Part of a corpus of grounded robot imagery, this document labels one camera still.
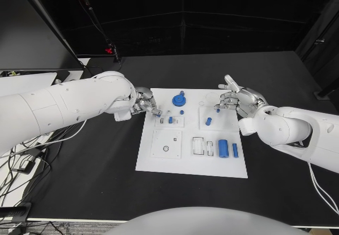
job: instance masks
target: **blue object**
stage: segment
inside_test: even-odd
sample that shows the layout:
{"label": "blue object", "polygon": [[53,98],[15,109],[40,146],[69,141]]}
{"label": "blue object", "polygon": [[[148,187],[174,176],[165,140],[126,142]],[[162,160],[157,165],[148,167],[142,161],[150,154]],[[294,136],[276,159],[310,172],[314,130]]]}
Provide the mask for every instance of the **blue object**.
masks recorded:
{"label": "blue object", "polygon": [[207,119],[206,119],[206,126],[210,125],[210,122],[212,122],[212,118],[207,118]]}
{"label": "blue object", "polygon": [[177,107],[181,107],[186,104],[186,98],[184,98],[183,91],[180,91],[180,94],[173,97],[171,103]]}
{"label": "blue object", "polygon": [[232,146],[233,146],[233,156],[235,156],[235,158],[237,158],[237,148],[236,148],[236,144],[233,143]]}
{"label": "blue object", "polygon": [[219,157],[227,158],[227,141],[219,140],[217,145],[219,145]]}

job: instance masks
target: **white platform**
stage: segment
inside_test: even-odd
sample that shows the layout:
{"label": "white platform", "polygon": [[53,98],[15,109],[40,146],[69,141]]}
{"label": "white platform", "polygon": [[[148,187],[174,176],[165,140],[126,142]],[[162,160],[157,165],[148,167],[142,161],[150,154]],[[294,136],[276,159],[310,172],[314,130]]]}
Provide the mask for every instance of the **white platform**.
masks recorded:
{"label": "white platform", "polygon": [[[175,107],[171,103],[171,98],[178,94],[180,89],[154,88],[151,91],[157,105],[164,111],[160,117],[164,123],[161,126],[160,118],[152,117],[150,113],[145,114],[135,170],[248,178],[236,112],[223,109],[217,113],[212,108],[219,101],[219,95],[226,90],[183,89],[186,104],[181,107]],[[173,121],[170,125],[168,116],[173,120],[178,119],[178,123]],[[209,126],[204,124],[206,118],[212,118]],[[203,155],[193,154],[193,137],[203,138]],[[217,140],[227,140],[227,158],[219,158]],[[207,141],[213,143],[213,156],[206,154]],[[232,143],[236,143],[237,158],[233,157]]]}

